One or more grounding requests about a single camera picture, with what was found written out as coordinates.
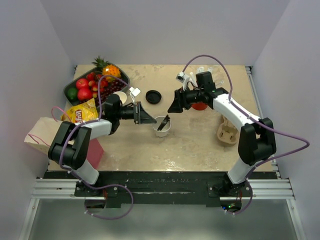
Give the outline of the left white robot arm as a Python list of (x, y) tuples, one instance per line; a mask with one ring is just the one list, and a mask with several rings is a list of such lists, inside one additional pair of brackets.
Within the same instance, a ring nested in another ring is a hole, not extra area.
[(99, 196), (104, 184), (98, 180), (98, 170), (87, 160), (90, 141), (114, 134), (120, 120), (133, 120), (138, 125), (157, 122), (144, 110), (141, 102), (123, 105), (116, 94), (107, 98), (102, 110), (104, 114), (95, 120), (77, 124), (62, 122), (48, 150), (48, 158), (85, 183), (86, 191), (92, 196)]

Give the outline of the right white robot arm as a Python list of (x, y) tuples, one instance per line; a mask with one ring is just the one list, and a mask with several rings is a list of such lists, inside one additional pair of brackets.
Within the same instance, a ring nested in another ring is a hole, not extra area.
[(239, 159), (227, 172), (227, 179), (222, 185), (223, 192), (233, 197), (241, 190), (240, 184), (256, 164), (276, 152), (273, 122), (269, 118), (262, 119), (251, 114), (233, 101), (227, 90), (216, 87), (209, 71), (196, 74), (197, 86), (193, 89), (189, 89), (188, 83), (194, 81), (186, 73), (180, 72), (176, 79), (182, 83), (182, 88), (175, 90), (168, 113), (182, 113), (193, 104), (204, 103), (226, 117), (239, 131)]

